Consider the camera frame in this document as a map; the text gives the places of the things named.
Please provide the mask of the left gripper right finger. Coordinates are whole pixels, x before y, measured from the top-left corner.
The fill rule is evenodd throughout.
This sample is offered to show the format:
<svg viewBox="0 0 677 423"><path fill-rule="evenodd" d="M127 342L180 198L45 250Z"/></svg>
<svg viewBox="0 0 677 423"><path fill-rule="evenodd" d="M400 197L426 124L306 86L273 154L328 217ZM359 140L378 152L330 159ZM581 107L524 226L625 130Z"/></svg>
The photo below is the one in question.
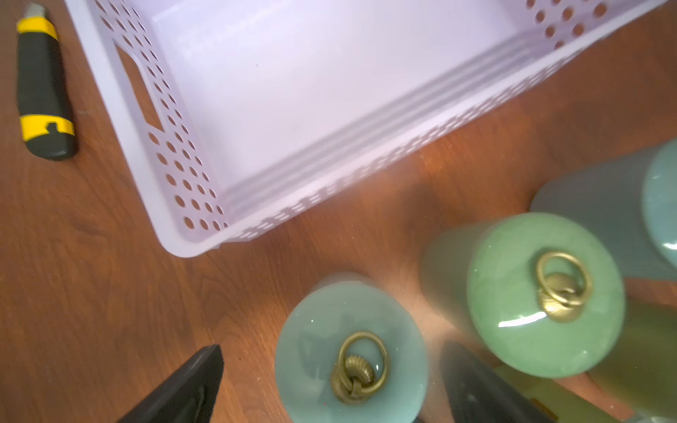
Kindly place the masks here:
<svg viewBox="0 0 677 423"><path fill-rule="evenodd" d="M442 348L440 371L456 422L551 422L552 419L456 341Z"/></svg>

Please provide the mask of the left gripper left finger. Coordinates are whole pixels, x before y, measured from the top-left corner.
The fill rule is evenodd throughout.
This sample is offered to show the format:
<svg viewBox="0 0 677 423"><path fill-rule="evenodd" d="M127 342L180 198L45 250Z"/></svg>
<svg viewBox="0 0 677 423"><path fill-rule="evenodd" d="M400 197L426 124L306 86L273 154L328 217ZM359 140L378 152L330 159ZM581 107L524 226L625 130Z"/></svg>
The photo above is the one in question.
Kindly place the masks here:
<svg viewBox="0 0 677 423"><path fill-rule="evenodd" d="M223 369L219 345L201 348L120 421L210 422Z"/></svg>

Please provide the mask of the dark green canister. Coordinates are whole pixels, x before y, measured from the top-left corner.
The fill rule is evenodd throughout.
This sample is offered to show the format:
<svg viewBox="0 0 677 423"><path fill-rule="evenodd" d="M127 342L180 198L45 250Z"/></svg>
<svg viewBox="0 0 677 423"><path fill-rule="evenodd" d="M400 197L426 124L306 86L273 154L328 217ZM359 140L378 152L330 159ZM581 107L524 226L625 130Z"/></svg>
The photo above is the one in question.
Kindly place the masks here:
<svg viewBox="0 0 677 423"><path fill-rule="evenodd" d="M551 213L455 227L423 253L421 289L460 331L516 370L580 375L613 349L626 314L622 275L602 242Z"/></svg>

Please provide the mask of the blue-grey canister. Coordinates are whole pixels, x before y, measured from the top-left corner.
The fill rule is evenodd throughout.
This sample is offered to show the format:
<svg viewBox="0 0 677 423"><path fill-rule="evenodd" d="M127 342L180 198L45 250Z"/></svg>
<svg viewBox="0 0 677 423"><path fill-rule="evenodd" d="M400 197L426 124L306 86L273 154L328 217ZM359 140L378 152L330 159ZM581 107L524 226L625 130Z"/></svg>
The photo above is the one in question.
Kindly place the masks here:
<svg viewBox="0 0 677 423"><path fill-rule="evenodd" d="M280 333L275 376L294 422L414 422L428 389L421 332L355 272L323 278Z"/></svg>
<svg viewBox="0 0 677 423"><path fill-rule="evenodd" d="M546 183L530 209L587 228L626 278L676 280L674 140Z"/></svg>

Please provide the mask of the yellow-green canister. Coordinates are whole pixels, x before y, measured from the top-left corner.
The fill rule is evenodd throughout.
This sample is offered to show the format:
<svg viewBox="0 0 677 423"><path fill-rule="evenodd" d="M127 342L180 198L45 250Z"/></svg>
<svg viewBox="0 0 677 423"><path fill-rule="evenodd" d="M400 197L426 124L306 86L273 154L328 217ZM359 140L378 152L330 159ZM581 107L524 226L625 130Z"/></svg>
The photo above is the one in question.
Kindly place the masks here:
<svg viewBox="0 0 677 423"><path fill-rule="evenodd" d="M527 375L507 365L496 367L495 373L554 422L618 422L615 417L551 379Z"/></svg>
<svg viewBox="0 0 677 423"><path fill-rule="evenodd" d="M676 309L628 301L614 348L588 375L644 416L676 419Z"/></svg>

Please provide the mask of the lavender plastic basket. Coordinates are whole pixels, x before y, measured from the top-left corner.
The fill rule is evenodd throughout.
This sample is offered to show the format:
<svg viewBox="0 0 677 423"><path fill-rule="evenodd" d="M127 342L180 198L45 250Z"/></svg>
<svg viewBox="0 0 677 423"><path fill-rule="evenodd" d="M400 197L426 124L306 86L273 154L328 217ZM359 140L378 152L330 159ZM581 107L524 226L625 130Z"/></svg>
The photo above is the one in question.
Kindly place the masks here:
<svg viewBox="0 0 677 423"><path fill-rule="evenodd" d="M541 83L654 1L70 1L153 230L249 241Z"/></svg>

